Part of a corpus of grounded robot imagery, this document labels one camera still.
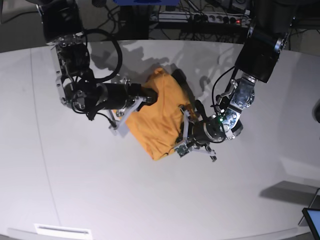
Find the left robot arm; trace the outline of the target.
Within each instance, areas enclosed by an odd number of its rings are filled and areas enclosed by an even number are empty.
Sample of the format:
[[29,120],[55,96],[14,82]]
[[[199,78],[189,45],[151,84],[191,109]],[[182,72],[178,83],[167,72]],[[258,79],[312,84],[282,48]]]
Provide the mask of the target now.
[[185,138],[189,145],[219,144],[241,133],[241,114],[255,99],[256,83],[267,83],[270,79],[301,3],[300,0],[254,1],[255,17],[243,48],[229,69],[230,81],[223,93],[211,96],[214,115],[207,116],[202,103],[196,101],[202,120],[184,125],[184,130],[189,130]]

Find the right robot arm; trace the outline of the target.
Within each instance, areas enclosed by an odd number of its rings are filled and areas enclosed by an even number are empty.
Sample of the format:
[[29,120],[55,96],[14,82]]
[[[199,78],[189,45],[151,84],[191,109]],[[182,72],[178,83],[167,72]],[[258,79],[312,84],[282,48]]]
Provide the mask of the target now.
[[[123,65],[123,53],[118,41],[107,31],[84,29],[77,2],[74,0],[35,0],[41,16],[43,34],[53,46],[56,67],[55,85],[61,103],[76,114],[94,120],[101,110],[123,110],[125,114],[151,106],[158,94],[138,83],[111,83]],[[117,53],[115,69],[107,76],[95,77],[90,68],[88,35],[103,35]]]

